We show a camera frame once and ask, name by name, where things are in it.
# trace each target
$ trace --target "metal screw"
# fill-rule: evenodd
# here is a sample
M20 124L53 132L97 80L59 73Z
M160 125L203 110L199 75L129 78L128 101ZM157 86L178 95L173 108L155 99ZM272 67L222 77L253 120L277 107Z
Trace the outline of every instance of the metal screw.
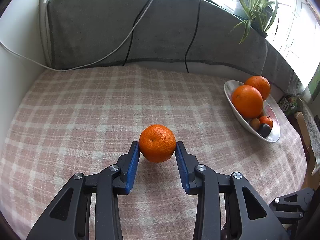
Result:
M119 167L118 167L118 165L111 165L111 166L109 167L109 170L111 170L111 171L117 171L117 170L119 170Z
M82 173L78 172L75 175L73 175L74 179L81 179L82 178Z
M233 176L236 178L236 179L241 179L242 178L242 174L240 172L235 172L233 174Z
M199 164L199 165L197 166L197 170L198 170L198 171L205 171L206 168L207 168L207 167L206 167L205 165L203 165L203 164Z

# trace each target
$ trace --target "gray cushion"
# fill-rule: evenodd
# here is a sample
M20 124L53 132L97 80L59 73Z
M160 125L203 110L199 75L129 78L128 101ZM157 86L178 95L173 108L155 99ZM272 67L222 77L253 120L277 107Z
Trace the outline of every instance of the gray cushion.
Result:
M50 0L48 17L52 66L69 69L94 62L128 35L147 0ZM192 39L198 0L154 0L134 31L128 62L183 62ZM197 36L188 61L227 65L265 76L283 92L296 94L300 81L284 58L255 30L239 44L239 19L202 0ZM121 64L129 40L94 66Z

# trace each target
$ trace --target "white bowl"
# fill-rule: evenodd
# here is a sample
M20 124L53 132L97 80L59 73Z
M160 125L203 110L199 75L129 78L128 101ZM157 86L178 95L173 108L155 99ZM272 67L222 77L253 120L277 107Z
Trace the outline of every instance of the white bowl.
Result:
M255 130L252 129L252 127L249 125L249 122L251 119L244 119L239 112L236 110L236 108L234 107L234 105L231 102L231 96L233 91L239 87L242 86L243 83L239 82L239 81L235 81L235 80L229 80L224 84L224 93L228 99L228 102L232 108L233 113L235 114L236 118L238 119L238 121L240 122L240 124L246 128L249 132L251 132L252 134L258 136L260 139L270 142L270 143L275 143L276 141L279 140L280 138L280 126L278 123L278 119L276 117L276 114L273 112L272 108L269 106L269 104L267 103L266 100L263 101L263 114L265 116L270 116L272 118L273 121L273 127L271 130L271 133L268 135L268 137L263 138L262 136L260 136Z

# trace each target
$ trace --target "checkered tablecloth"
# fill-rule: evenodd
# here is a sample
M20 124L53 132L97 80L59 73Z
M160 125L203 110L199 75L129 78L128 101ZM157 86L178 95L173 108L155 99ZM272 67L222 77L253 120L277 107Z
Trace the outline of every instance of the checkered tablecloth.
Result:
M306 159L297 132L269 97L281 138L272 144L249 133L228 104L225 81L137 65L45 71L17 110L1 152L1 212L25 239L75 172L114 164L151 124L169 127L216 172L243 173L267 203L299 190ZM197 196L182 189L174 156L155 164L141 155L133 190L119 197L124 239L192 239L196 206Z

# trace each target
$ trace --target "orange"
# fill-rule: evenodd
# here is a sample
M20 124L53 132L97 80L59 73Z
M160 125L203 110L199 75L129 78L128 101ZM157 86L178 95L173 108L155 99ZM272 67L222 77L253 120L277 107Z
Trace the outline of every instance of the orange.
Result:
M244 84L256 88L260 92L263 100L266 100L270 94L270 84L268 80L262 76L252 76L248 78Z
M258 115L258 119L263 116L263 111Z
M140 134L139 148L148 161L165 162L171 158L176 148L176 138L169 128L153 124Z
M273 120L271 119L270 116L262 116L259 118L260 123L266 123L267 125L270 126L270 129L272 130L273 127Z
M231 102L244 118L256 118L263 109L263 99L252 86L242 85L233 91Z

